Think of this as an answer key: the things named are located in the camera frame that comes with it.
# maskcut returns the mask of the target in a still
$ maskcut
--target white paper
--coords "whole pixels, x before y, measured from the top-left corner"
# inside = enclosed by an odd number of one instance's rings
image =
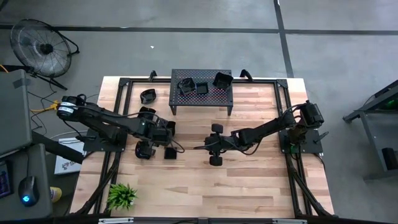
[[[63,144],[64,146],[67,146],[71,149],[81,152],[84,156],[86,154],[86,152],[83,151],[83,147],[85,144],[77,140],[76,138],[59,139],[58,142],[60,144]],[[79,172],[80,168],[81,168],[80,164],[64,159],[63,157],[57,156],[57,160],[55,161],[54,174],[69,174],[71,172]]]

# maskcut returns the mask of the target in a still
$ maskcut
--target small black box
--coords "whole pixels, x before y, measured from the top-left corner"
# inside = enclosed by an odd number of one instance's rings
[[[177,158],[177,148],[175,147],[165,147],[164,149],[164,159],[176,159]]]

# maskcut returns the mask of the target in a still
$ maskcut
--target perforated metal platform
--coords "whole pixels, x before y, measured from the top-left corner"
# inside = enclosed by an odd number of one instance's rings
[[[175,115],[176,106],[226,106],[228,115],[230,115],[233,106],[232,86],[228,90],[216,88],[213,81],[218,72],[231,75],[230,70],[173,69],[169,98],[173,114]],[[181,94],[177,85],[184,78],[192,78],[195,83],[207,82],[209,92],[201,95],[196,92],[187,95]]]

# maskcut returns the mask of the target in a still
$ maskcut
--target electric fan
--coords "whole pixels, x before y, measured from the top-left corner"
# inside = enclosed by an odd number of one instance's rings
[[[76,46],[73,53],[68,42]],[[54,78],[68,71],[72,55],[79,53],[77,44],[44,22],[23,19],[12,27],[11,47],[24,66],[2,65],[3,70],[10,72],[23,69],[35,78],[67,90]]]

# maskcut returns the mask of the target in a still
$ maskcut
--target fan stand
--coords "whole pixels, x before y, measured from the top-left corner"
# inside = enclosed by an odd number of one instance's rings
[[[3,67],[7,70],[5,72],[13,72],[13,71],[20,70],[20,69],[25,70],[25,72],[29,73],[31,75],[31,77],[33,77],[33,78],[39,78],[39,79],[41,79],[41,80],[43,80],[43,81],[45,81],[45,82],[47,82],[47,83],[49,83],[51,85],[55,85],[58,88],[61,88],[63,90],[68,90],[67,87],[65,87],[61,83],[55,81],[54,78],[49,78],[48,79],[48,78],[44,78],[44,77],[34,73],[33,72],[34,69],[32,67],[22,66],[22,65],[3,65]]]

